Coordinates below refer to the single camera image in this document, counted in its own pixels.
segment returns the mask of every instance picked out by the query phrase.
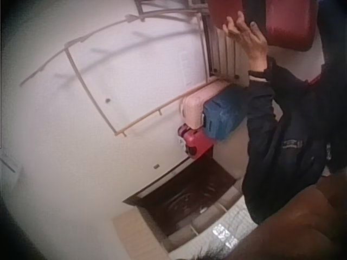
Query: suitcase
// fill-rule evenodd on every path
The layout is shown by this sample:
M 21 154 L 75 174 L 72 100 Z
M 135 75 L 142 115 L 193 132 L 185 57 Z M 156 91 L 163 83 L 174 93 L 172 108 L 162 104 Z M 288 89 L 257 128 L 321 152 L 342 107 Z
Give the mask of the suitcase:
M 254 21 L 269 45 L 307 51 L 312 47 L 317 23 L 317 0 L 208 0 L 212 22 L 222 29 L 227 16 Z
M 204 135 L 202 128 L 194 130 L 184 124 L 178 129 L 178 142 L 186 154 L 197 159 L 207 152 L 214 144 L 214 140 Z
M 185 97 L 179 106 L 183 121 L 192 129 L 202 127 L 204 103 L 220 93 L 227 85 L 228 83 L 226 81 L 216 81 Z
M 245 90 L 231 85 L 204 105 L 203 132 L 209 138 L 226 139 L 246 116 Z

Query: red bag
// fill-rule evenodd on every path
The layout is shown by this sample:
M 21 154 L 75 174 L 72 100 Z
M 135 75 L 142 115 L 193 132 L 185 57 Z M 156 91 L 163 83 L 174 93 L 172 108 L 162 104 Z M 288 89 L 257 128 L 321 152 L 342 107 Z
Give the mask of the red bag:
M 191 129 L 184 124 L 178 129 L 178 141 L 185 153 L 197 159 L 207 152 L 214 144 L 214 140 L 204 135 L 202 128 Z
M 312 47 L 317 0 L 208 0 L 208 8 L 219 29 L 227 16 L 236 20 L 237 12 L 242 11 L 248 24 L 258 24 L 269 45 L 298 51 Z

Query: pink suitcase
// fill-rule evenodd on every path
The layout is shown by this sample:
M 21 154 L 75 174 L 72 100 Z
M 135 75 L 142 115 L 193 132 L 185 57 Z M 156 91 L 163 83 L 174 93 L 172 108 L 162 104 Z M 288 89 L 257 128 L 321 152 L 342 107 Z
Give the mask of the pink suitcase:
M 214 144 L 214 140 L 208 138 L 202 131 L 191 129 L 184 124 L 178 129 L 178 141 L 186 154 L 197 159 L 207 152 Z
M 226 81 L 216 81 L 185 97 L 179 106 L 183 121 L 192 129 L 202 127 L 202 111 L 205 102 L 213 98 L 228 85 L 229 83 Z

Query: hair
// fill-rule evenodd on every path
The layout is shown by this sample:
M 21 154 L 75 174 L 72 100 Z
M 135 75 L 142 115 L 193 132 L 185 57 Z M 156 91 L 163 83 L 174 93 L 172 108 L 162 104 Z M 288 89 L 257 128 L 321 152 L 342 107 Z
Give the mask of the hair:
M 229 251 L 225 248 L 210 249 L 204 255 L 198 255 L 192 260 L 224 260 L 226 259 Z

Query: hand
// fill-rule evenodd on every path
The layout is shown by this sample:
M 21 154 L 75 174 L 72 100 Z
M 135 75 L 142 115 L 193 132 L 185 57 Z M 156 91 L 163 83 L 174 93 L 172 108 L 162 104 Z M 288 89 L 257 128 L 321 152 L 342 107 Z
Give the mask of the hand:
M 255 22 L 250 23 L 250 28 L 245 23 L 245 16 L 238 12 L 236 24 L 231 17 L 227 17 L 228 25 L 223 25 L 223 30 L 246 52 L 249 58 L 250 69 L 262 72 L 267 68 L 267 41 Z

